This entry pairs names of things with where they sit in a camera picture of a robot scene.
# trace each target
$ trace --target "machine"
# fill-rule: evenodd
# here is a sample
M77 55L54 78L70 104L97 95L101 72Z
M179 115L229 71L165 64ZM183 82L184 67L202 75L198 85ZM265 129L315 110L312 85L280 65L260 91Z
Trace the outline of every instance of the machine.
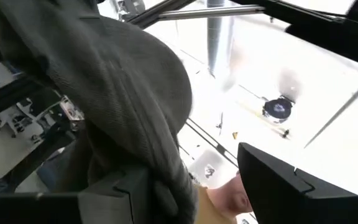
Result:
M145 29L164 20L264 13L291 24L287 33L358 62L358 0L346 15L335 17L329 12L304 9L276 0L232 0L243 6L177 11L193 1L167 0L127 22ZM20 77L0 88L0 112L40 89L27 77ZM358 91L336 116L357 97ZM272 105L267 103L264 110L282 122L289 117L293 102L286 96L277 101ZM150 205L154 201L150 187L153 177L148 168L138 164L122 167L119 172L82 192L13 194L18 184L44 160L74 138L70 119L57 121L39 146L0 179L0 223L158 223L158 217L153 217L151 214L154 213L147 210L152 208ZM217 150L221 154L226 152L223 147ZM358 223L357 195L302 170L294 171L293 166L246 143L239 145L237 161L259 223ZM209 178L213 170L207 171L206 178ZM98 206L91 207L90 202Z

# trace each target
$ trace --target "person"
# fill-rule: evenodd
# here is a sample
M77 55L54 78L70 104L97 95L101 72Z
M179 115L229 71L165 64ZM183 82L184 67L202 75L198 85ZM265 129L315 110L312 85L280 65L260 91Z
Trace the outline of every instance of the person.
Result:
M195 224L237 223L236 216L252 212L247 192L242 185L240 173L216 189L196 185L198 211Z

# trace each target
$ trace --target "fabric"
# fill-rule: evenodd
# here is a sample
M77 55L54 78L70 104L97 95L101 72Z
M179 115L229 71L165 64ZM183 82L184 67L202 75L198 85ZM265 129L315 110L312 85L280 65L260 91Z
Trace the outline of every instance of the fabric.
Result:
M197 192L176 137L190 113L191 88L165 44L84 1L0 0L0 50L85 114L60 191L82 190L119 165L141 162L165 189L156 196L168 223L193 223Z
M206 192L206 187L198 188L198 212L195 224L235 224L235 219L224 217L212 204Z

